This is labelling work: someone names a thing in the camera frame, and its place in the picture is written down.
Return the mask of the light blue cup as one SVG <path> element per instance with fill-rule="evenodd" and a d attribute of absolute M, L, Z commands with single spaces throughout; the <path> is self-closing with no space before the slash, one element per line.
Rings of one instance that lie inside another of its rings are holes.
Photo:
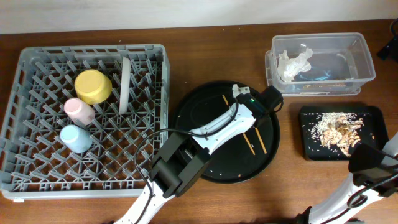
<path fill-rule="evenodd" d="M 74 153 L 86 152 L 93 143 L 88 131 L 72 124 L 62 128 L 60 139 Z"/>

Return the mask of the round black serving tray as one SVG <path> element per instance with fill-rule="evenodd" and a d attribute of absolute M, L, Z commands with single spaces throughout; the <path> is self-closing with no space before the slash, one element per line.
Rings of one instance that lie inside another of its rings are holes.
<path fill-rule="evenodd" d="M 185 95 L 173 112 L 169 126 L 189 131 L 199 128 L 222 115 L 233 102 L 234 81 L 217 81 L 201 85 Z M 229 102 L 227 106 L 222 95 Z M 258 127 L 267 154 L 264 154 L 254 128 L 246 133 L 254 156 L 243 135 L 237 135 L 219 147 L 202 178 L 219 184 L 244 182 L 259 175 L 273 160 L 280 143 L 279 120 L 275 113 Z"/>

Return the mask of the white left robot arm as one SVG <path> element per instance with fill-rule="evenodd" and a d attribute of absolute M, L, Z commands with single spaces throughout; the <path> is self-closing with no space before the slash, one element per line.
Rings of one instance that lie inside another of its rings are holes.
<path fill-rule="evenodd" d="M 120 222 L 149 223 L 198 179 L 234 184 L 260 174 L 279 147 L 282 105 L 273 86 L 258 92 L 225 81 L 194 89 L 179 104 L 173 127 L 164 130 L 168 138 L 144 176 L 144 190 Z"/>

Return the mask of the food scraps and rice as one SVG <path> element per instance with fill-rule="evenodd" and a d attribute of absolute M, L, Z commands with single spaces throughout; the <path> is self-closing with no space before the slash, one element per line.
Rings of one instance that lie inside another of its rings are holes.
<path fill-rule="evenodd" d="M 349 150 L 361 142 L 358 131 L 364 122 L 355 113 L 320 113 L 311 124 L 313 127 L 309 131 L 312 141 L 338 155 L 351 157 Z"/>

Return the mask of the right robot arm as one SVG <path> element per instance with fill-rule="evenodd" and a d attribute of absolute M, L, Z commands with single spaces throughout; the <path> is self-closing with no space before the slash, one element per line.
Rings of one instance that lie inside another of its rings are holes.
<path fill-rule="evenodd" d="M 397 192 L 397 136 L 383 149 L 360 144 L 349 160 L 349 176 L 322 203 L 298 214 L 294 223 L 346 223 L 373 202 Z"/>

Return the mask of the clear plastic bin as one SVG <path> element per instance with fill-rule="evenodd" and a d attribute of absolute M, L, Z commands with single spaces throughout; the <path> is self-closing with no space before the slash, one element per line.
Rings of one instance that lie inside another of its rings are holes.
<path fill-rule="evenodd" d="M 279 54 L 286 50 L 289 58 L 295 58 L 306 48 L 313 50 L 308 59 L 311 70 L 300 72 L 294 81 L 282 81 L 277 72 Z M 284 96 L 357 95 L 365 83 L 376 77 L 369 47 L 357 32 L 277 35 L 266 52 L 265 66 L 267 84 Z M 346 88 L 303 88 L 319 83 L 344 83 Z"/>

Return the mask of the wooden chopstick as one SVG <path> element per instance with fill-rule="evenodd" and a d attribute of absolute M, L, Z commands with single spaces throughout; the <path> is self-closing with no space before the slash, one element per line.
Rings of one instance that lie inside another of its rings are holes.
<path fill-rule="evenodd" d="M 261 147 L 262 147 L 262 150 L 263 150 L 264 154 L 267 154 L 267 149 L 266 149 L 266 147 L 265 147 L 265 145 L 264 145 L 264 142 L 263 142 L 263 140 L 262 140 L 262 137 L 261 137 L 261 134 L 260 134 L 258 128 L 255 128 L 255 131 L 256 131 L 258 140 L 259 140 L 259 142 L 260 142 L 260 145 L 261 145 Z"/>
<path fill-rule="evenodd" d="M 226 105 L 228 106 L 228 105 L 229 105 L 229 102 L 228 102 L 228 100 L 226 99 L 225 95 L 222 95 L 222 97 L 223 97 L 223 99 L 224 99 L 224 102 L 225 102 Z M 256 153 L 254 152 L 254 149 L 252 148 L 252 145 L 251 145 L 251 143 L 249 142 L 249 139 L 247 138 L 246 133 L 242 133 L 242 135 L 243 135 L 243 138 L 245 139 L 245 141 L 246 141 L 248 147 L 250 148 L 252 154 L 255 156 Z"/>

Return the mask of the grey dishwasher rack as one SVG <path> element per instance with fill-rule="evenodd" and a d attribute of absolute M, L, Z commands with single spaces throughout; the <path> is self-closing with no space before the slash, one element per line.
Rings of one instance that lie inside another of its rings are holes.
<path fill-rule="evenodd" d="M 119 114 L 123 58 L 130 60 L 127 112 Z M 112 83 L 94 105 L 83 153 L 60 139 L 72 123 L 64 103 L 95 69 Z M 1 130 L 1 194 L 10 200 L 136 197 L 149 162 L 167 139 L 170 64 L 160 44 L 28 47 L 19 56 Z"/>

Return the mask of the gold foil wrapper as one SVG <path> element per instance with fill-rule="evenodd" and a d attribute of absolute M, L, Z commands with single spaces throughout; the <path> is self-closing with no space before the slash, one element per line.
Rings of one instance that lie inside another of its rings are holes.
<path fill-rule="evenodd" d="M 346 88 L 344 83 L 326 83 L 326 84 L 308 84 L 303 86 L 304 89 L 320 89 L 321 91 L 325 91 L 326 89 L 337 89 L 337 88 Z"/>

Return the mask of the yellow bowl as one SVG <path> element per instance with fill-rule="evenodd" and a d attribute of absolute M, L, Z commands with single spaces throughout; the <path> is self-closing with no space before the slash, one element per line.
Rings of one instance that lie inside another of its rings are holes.
<path fill-rule="evenodd" d="M 104 102 L 112 92 L 111 80 L 94 69 L 81 72 L 75 79 L 74 87 L 79 99 L 89 105 Z"/>

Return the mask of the grey plate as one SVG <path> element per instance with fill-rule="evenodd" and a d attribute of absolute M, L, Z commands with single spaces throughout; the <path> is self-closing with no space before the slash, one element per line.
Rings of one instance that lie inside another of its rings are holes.
<path fill-rule="evenodd" d="M 130 60 L 124 57 L 122 62 L 122 72 L 121 72 L 119 114 L 125 114 L 127 112 L 128 100 L 129 100 L 130 74 L 131 74 Z"/>

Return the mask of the black rectangular tray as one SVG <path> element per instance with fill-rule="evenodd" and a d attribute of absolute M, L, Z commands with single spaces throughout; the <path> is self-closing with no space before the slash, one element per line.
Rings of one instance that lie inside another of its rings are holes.
<path fill-rule="evenodd" d="M 322 145 L 321 136 L 331 121 L 344 116 L 349 123 L 362 121 L 357 130 L 360 140 L 382 149 L 388 142 L 388 134 L 382 111 L 375 106 L 304 106 L 299 113 L 302 143 L 305 157 L 313 161 L 347 161 L 357 145 L 340 148 L 335 144 Z"/>

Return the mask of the white napkin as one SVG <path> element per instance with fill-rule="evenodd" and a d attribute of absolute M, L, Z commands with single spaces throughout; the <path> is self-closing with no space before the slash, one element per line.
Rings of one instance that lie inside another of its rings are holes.
<path fill-rule="evenodd" d="M 313 50 L 306 48 L 304 52 L 299 53 L 295 58 L 289 58 L 287 51 L 283 51 L 279 54 L 279 63 L 277 67 L 277 72 L 280 79 L 284 82 L 294 81 L 294 78 L 300 72 L 307 72 L 311 70 L 311 65 L 308 61 L 313 55 Z"/>

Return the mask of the pink cup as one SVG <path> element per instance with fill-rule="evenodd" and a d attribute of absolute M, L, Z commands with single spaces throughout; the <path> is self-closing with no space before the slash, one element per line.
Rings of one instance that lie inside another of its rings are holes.
<path fill-rule="evenodd" d="M 79 98 L 68 99 L 63 109 L 73 122 L 79 121 L 86 126 L 95 118 L 94 109 Z"/>

